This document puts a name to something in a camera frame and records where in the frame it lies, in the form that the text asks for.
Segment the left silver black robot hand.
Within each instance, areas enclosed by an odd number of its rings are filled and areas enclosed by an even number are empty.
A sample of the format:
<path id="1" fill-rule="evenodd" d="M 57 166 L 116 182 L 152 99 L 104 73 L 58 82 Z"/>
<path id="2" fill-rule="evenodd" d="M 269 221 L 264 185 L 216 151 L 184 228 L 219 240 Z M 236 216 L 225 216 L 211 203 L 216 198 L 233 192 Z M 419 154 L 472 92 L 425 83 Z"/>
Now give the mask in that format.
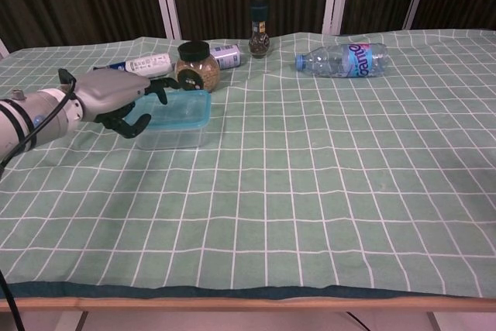
<path id="1" fill-rule="evenodd" d="M 151 120 L 142 114 L 133 124 L 124 118 L 135 107 L 136 100 L 155 94 L 159 102 L 167 104 L 166 88 L 179 89 L 173 78 L 146 78 L 126 71 L 102 68 L 77 78 L 75 97 L 82 106 L 82 120 L 102 124 L 126 139 L 141 134 Z"/>

